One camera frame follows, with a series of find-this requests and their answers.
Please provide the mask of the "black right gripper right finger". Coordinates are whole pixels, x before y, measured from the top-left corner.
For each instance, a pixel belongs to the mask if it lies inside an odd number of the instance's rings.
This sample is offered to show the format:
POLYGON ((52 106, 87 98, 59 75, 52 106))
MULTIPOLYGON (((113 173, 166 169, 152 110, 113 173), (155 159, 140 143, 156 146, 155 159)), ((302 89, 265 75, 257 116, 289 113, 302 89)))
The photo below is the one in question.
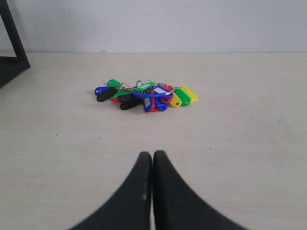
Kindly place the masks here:
POLYGON ((163 150, 153 156, 153 208, 157 230, 245 229, 203 201, 163 150))

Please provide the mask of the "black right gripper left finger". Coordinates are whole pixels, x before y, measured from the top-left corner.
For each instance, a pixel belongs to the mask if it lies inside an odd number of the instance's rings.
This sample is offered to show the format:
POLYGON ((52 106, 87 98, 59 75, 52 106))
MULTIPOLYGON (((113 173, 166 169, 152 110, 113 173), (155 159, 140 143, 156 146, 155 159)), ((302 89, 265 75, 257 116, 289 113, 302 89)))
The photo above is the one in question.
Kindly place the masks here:
POLYGON ((72 230, 149 230, 152 157, 141 152, 122 185, 93 214, 72 230))

